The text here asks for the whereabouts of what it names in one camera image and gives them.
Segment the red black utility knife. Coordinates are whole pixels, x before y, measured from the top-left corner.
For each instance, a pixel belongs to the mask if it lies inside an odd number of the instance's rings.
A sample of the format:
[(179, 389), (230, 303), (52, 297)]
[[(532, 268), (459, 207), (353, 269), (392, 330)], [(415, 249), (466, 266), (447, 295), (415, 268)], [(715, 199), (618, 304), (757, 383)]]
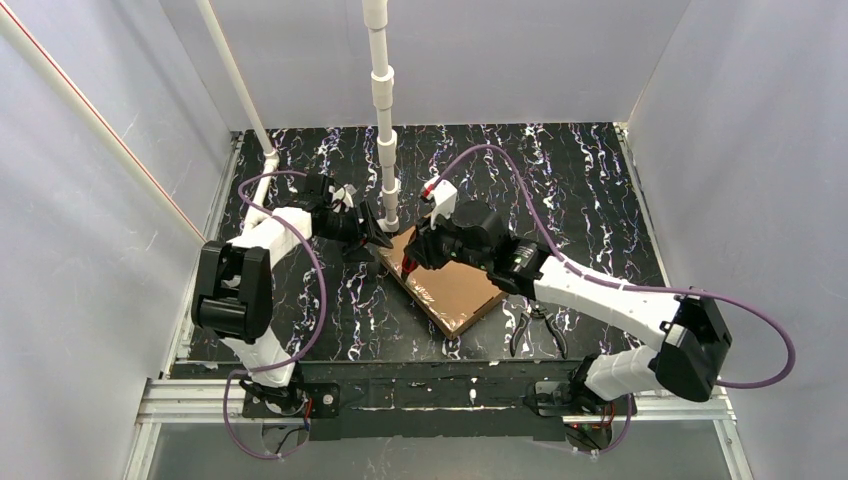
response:
[(404, 256), (401, 262), (400, 278), (402, 282), (406, 282), (412, 272), (418, 268), (418, 263), (407, 256)]

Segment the brown cardboard express box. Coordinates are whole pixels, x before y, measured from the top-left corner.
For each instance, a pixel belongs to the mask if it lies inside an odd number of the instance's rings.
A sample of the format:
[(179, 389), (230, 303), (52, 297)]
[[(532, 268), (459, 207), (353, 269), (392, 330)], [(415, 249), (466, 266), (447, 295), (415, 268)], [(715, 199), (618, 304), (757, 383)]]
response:
[(419, 267), (403, 280), (403, 247), (412, 232), (409, 228), (394, 237), (392, 249), (379, 248), (380, 261), (445, 337), (455, 340), (499, 306), (507, 294), (482, 271), (456, 262), (439, 270)]

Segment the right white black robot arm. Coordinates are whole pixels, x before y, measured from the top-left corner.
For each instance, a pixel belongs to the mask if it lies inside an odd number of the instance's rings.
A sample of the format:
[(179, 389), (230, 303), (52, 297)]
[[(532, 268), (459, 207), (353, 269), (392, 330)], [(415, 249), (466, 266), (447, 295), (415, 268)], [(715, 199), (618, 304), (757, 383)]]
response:
[(692, 402), (711, 397), (732, 344), (713, 299), (646, 291), (597, 271), (578, 274), (549, 246), (513, 235), (481, 201), (415, 224), (404, 271), (438, 270), (449, 262), (483, 271), (508, 294), (576, 310), (640, 341), (636, 349), (586, 357), (572, 374), (572, 399), (611, 401), (659, 389)]

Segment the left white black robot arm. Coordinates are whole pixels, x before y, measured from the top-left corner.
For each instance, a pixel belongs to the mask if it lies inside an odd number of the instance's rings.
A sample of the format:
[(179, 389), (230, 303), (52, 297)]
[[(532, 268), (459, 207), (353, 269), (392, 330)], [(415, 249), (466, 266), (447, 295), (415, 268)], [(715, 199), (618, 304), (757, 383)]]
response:
[(274, 267), (312, 238), (338, 242), (346, 262), (371, 262), (368, 247), (390, 247), (376, 204), (355, 202), (355, 190), (323, 174), (295, 175), (295, 188), (252, 229), (201, 248), (190, 316), (214, 333), (247, 370), (241, 387), (273, 411), (304, 409), (306, 392), (296, 384), (296, 362), (271, 328)]

